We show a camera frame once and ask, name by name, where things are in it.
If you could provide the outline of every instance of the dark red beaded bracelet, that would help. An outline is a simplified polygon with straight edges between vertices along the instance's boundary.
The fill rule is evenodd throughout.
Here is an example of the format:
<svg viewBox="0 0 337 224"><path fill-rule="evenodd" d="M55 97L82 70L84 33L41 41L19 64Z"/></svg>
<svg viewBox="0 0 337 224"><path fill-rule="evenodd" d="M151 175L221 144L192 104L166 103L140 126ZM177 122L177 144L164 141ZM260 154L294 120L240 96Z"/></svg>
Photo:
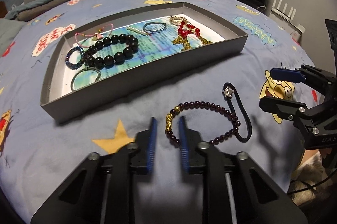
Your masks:
<svg viewBox="0 0 337 224"><path fill-rule="evenodd" d="M170 113L166 115L166 128L165 128L165 134L167 137L174 143L179 145L180 140L176 138L176 136L173 135L172 131L172 120L173 118L178 115L183 110L188 109L206 109L215 111L217 113L220 113L220 115L224 115L228 117L232 121L233 129L229 130L225 134L216 137L215 139L211 139L209 141L210 144L217 145L219 143L222 143L224 140L227 140L228 138L231 138L234 134L236 134L239 131L239 126L241 125L241 122L238 120L238 117L231 113L229 110L226 110L225 108L221 107L220 105L215 105L215 103L209 103L204 101L191 101L191 102L185 102L180 103L178 106L171 109Z"/></svg>

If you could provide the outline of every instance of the blue crystal bracelet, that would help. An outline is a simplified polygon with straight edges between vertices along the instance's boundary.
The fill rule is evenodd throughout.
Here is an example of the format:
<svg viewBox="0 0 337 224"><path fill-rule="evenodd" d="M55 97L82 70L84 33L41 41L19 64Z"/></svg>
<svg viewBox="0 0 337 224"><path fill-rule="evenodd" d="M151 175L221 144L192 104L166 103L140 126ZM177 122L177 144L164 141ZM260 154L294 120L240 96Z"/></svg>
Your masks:
<svg viewBox="0 0 337 224"><path fill-rule="evenodd" d="M70 56L75 52L75 51L79 51L81 54L81 59L77 64L73 64L69 61ZM72 48L67 56L65 57L65 64L67 65L68 68L75 70L75 69L79 69L83 64L84 64L84 50L82 47L80 46L76 46L74 48Z"/></svg>

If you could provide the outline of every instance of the cable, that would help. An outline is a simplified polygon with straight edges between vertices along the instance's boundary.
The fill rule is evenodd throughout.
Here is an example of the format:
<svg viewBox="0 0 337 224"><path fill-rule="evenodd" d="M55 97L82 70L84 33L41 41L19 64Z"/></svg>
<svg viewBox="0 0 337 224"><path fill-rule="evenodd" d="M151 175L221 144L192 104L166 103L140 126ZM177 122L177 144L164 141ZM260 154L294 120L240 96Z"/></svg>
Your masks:
<svg viewBox="0 0 337 224"><path fill-rule="evenodd" d="M236 136L236 138L237 138L238 141L240 141L240 142L242 142L242 143L246 143L247 141L249 141L250 137L252 136L252 123L250 122L250 119L249 119L249 117L248 117L248 114L247 114L245 108L243 107L243 104L242 104L242 102L241 102L241 100L240 100L239 94L238 94L237 90L235 89L234 85L232 85L231 83L225 83L225 84L223 85L222 93L223 93L223 95L224 95L224 97L225 97L225 100L227 101L227 103L228 103L228 105L229 105L229 107L230 107L230 111L231 111L234 115L236 115L236 114L235 114L235 109L234 109L234 106L233 106L233 104L232 104L232 102L231 102L230 97L227 97L227 96L225 95L225 93L224 93L224 91L225 91L225 89L226 89L227 87L230 87L230 88L234 91L234 95L235 95L236 101L237 101L237 103L238 103L238 105L239 105L239 108L240 108L240 110L241 110L241 113L242 113L242 115L243 115L243 117L244 117L244 119L245 119L245 122L246 122L246 125L247 125L247 131L248 131L247 137L246 137L246 138L243 138L242 136L240 136L239 132L237 132L237 133L235 134L235 136Z"/></svg>
<svg viewBox="0 0 337 224"><path fill-rule="evenodd" d="M292 195L292 194L296 194L296 193L300 193L300 192L304 192L304 191L307 191L307 190L310 190L310 189L313 189L321 184L323 184L324 182L327 182L335 173L337 172L337 169L334 170L330 175L327 176L326 179L322 180L321 182L313 185L313 186L310 186L310 187L307 187L307 188L304 188L304 189L301 189L301 190L297 190L297 191L292 191L290 193L287 193L287 195Z"/></svg>

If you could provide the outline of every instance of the blue gripper pad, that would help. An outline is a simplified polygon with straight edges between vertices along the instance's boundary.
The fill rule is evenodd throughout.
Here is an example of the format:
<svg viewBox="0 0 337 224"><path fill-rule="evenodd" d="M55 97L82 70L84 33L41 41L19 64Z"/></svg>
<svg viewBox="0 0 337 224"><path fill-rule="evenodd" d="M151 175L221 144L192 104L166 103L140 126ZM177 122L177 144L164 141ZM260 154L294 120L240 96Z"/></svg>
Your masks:
<svg viewBox="0 0 337 224"><path fill-rule="evenodd" d="M305 82L305 77L300 71L290 69L272 68L272 70L270 70L270 77L277 81L286 81L291 83Z"/></svg>

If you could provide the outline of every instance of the yellow star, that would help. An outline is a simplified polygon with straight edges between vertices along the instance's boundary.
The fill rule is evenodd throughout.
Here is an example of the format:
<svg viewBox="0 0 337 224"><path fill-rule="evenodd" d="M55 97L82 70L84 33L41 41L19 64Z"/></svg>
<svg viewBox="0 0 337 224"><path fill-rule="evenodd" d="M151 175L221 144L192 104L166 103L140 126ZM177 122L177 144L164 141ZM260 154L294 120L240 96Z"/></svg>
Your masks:
<svg viewBox="0 0 337 224"><path fill-rule="evenodd" d="M112 154L116 153L124 145L134 142L134 138L129 138L124 129L122 121L119 120L114 138L92 139L92 142L97 144L103 150L107 151L109 154Z"/></svg>

